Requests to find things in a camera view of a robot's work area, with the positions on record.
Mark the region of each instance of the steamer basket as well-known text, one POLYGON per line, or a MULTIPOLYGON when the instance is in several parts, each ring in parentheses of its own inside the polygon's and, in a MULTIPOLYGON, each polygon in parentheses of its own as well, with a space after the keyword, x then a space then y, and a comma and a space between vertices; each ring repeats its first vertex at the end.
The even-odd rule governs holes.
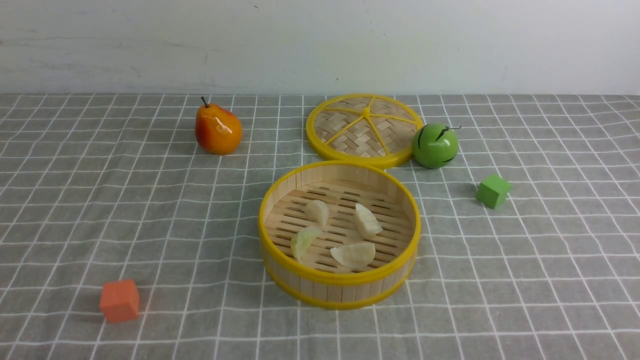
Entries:
POLYGON ((378 168, 411 159, 411 141, 422 127, 407 105, 375 94, 349 94, 318 105, 307 119, 311 147, 327 160, 378 168))
POLYGON ((411 193, 395 178, 367 165, 324 161, 297 168, 267 191, 258 217, 267 272, 283 290, 314 306, 355 309, 393 294, 408 277, 420 238, 420 214, 411 193), (329 207, 323 234, 301 263, 291 254, 291 237, 313 225, 302 208, 315 199, 329 207), (330 254, 332 247, 364 240, 354 223, 355 202, 382 225, 371 242, 376 257, 352 271, 330 254))

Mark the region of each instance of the grid pattern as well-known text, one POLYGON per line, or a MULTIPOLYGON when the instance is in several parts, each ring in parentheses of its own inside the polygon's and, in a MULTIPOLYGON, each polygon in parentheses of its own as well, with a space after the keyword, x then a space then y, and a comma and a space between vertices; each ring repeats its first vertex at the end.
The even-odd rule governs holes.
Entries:
POLYGON ((419 256, 345 312, 280 291, 257 245, 265 191, 320 160, 303 124, 326 97, 209 97, 245 128, 222 158, 194 141, 199 97, 0 95, 0 359, 640 359, 640 96, 397 96, 462 125, 461 151, 388 170, 419 256), (487 210, 494 172, 513 189, 487 210), (124 278, 140 317, 106 325, 124 278))

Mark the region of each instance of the toy block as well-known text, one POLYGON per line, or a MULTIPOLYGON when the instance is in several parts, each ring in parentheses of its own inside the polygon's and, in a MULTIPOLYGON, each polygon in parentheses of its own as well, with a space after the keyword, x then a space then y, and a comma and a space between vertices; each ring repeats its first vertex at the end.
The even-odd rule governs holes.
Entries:
POLYGON ((100 311, 107 322, 124 322, 138 318, 140 293, 131 279, 105 282, 102 285, 100 311))
POLYGON ((482 183, 476 193, 476 199, 489 208, 495 209, 506 199, 511 184, 497 174, 489 175, 482 183))

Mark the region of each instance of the green fruit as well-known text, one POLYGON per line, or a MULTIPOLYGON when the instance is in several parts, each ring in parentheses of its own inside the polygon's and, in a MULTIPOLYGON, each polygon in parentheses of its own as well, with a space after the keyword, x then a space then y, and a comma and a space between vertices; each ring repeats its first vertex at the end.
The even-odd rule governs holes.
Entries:
POLYGON ((458 137, 445 124, 427 124, 418 130, 411 143, 413 156, 423 167, 440 168, 458 153, 458 137))

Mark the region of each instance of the orange cube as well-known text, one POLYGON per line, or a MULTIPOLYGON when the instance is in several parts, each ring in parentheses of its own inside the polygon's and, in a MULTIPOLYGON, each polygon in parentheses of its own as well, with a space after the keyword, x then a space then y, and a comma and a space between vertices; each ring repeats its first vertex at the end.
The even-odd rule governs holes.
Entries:
POLYGON ((138 318, 140 294, 132 279, 106 282, 102 285, 100 311, 107 322, 123 322, 138 318))

